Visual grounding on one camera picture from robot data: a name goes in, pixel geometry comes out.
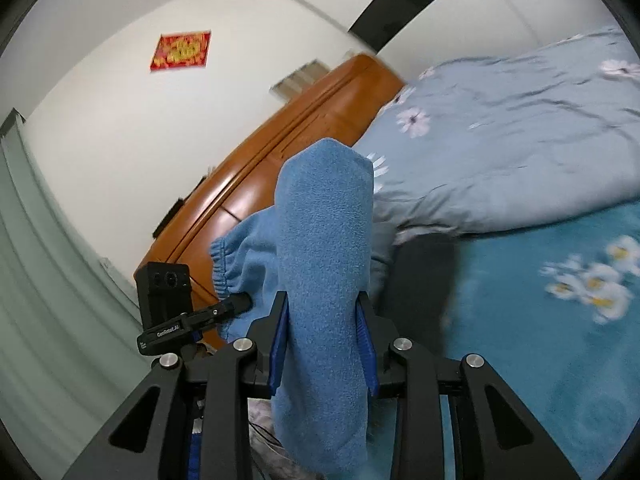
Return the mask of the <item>blue fleece garment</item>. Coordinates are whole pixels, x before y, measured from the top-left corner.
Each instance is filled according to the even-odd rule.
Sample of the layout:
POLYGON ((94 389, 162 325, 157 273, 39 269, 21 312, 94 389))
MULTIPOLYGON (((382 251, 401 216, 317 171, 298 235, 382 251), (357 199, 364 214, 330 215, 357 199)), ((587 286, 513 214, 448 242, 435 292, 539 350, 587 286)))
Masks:
POLYGON ((372 198, 370 160, 322 139, 283 165, 273 206, 210 245, 217 297, 253 301, 222 326, 226 341, 267 316, 277 292, 288 295, 281 385, 248 402, 250 446, 273 479, 324 479, 367 459, 356 301, 370 281, 372 198))

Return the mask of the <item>grey curtain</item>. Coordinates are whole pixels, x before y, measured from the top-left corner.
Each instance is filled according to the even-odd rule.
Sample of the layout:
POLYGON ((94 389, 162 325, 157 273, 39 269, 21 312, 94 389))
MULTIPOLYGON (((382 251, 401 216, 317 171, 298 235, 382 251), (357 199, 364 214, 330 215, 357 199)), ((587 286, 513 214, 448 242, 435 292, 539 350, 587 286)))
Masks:
POLYGON ((70 226, 11 110, 1 125, 1 420, 59 479, 149 370, 134 289, 70 226))

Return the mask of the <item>teal floral blanket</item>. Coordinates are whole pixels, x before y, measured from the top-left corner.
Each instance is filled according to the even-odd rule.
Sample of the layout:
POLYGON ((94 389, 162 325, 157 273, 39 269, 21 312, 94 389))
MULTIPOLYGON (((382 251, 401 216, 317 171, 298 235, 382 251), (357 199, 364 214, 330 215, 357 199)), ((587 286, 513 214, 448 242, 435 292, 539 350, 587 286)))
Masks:
POLYGON ((376 310, 489 362, 584 479, 639 474, 639 206, 494 235, 420 235, 374 262, 376 310))

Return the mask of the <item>wooden headboard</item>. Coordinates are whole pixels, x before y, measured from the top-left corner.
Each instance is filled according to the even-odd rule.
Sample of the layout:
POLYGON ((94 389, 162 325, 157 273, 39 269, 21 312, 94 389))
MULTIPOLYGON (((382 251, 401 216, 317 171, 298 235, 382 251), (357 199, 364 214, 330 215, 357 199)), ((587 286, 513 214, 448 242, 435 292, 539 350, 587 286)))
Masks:
POLYGON ((383 62, 366 54, 331 70, 264 122, 168 214, 141 262, 186 264, 194 307, 217 302, 210 244, 273 204, 289 158, 323 138, 354 145, 403 86, 383 62))

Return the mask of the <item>grey floral quilt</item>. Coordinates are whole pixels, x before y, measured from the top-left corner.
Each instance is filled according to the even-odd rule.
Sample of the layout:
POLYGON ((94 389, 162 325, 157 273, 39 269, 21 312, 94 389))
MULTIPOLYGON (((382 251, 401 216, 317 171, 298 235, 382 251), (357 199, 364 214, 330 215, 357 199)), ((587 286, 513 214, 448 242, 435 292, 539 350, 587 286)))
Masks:
POLYGON ((431 67, 356 142, 372 162, 371 288, 396 244, 552 223, 639 195, 639 59, 616 24, 431 67))

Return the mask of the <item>red wall decoration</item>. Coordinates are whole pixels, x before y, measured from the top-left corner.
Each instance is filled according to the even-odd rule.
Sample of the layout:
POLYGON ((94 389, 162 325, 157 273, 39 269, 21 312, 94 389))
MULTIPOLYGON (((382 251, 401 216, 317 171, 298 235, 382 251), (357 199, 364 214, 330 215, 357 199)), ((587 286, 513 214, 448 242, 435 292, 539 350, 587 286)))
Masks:
POLYGON ((150 71, 205 66, 209 43, 210 32, 162 35, 152 56, 150 71))

